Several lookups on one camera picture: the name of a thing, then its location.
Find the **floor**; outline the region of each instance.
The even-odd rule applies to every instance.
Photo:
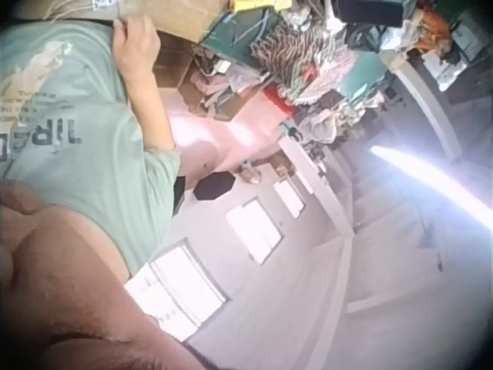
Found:
[[[278,127],[284,113],[262,93],[254,96],[229,123],[189,113],[175,89],[162,89],[161,93],[182,150],[180,175],[192,182],[208,171],[229,170],[246,159],[264,158],[279,150]]]

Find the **plastic bag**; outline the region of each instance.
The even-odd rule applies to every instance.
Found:
[[[404,20],[402,27],[389,27],[382,37],[381,50],[406,49],[419,40],[418,27],[409,20]]]

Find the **bare skin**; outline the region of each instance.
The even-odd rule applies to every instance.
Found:
[[[63,216],[29,188],[15,186],[27,196],[2,199],[2,263],[8,267],[2,269],[2,324],[26,353],[47,368],[106,368],[129,353],[162,368],[203,368],[149,320]],[[2,192],[9,187],[2,184]],[[70,338],[53,344],[65,335]]]

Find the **white wall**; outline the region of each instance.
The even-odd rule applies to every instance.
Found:
[[[395,126],[407,149],[422,157],[437,154],[436,138],[427,137],[433,133],[419,127],[422,113],[406,103],[388,115],[400,119]],[[455,107],[451,118],[468,145],[464,160],[447,170],[491,204],[491,102]],[[323,369],[464,368],[491,317],[491,233],[418,181],[377,165],[369,153],[352,161],[360,168],[354,216],[361,225],[347,313]]]
[[[295,363],[305,350],[339,255],[337,243],[321,245],[334,227],[315,197],[294,179],[306,206],[293,219],[273,189],[278,178],[272,167],[260,169],[259,185],[238,180],[214,202],[188,198],[173,219],[167,241],[188,238],[230,298],[189,342],[218,364],[245,370],[290,368]],[[225,219],[227,211],[254,197],[283,235],[262,266],[250,259]]]

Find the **person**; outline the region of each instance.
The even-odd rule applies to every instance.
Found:
[[[219,370],[162,332],[30,187],[4,181],[0,199],[0,368]]]
[[[159,249],[179,166],[146,16],[113,29],[34,22],[2,33],[0,177],[28,184],[124,284]]]
[[[1,41],[0,367],[217,369],[124,288],[163,241],[179,166],[150,19]]]

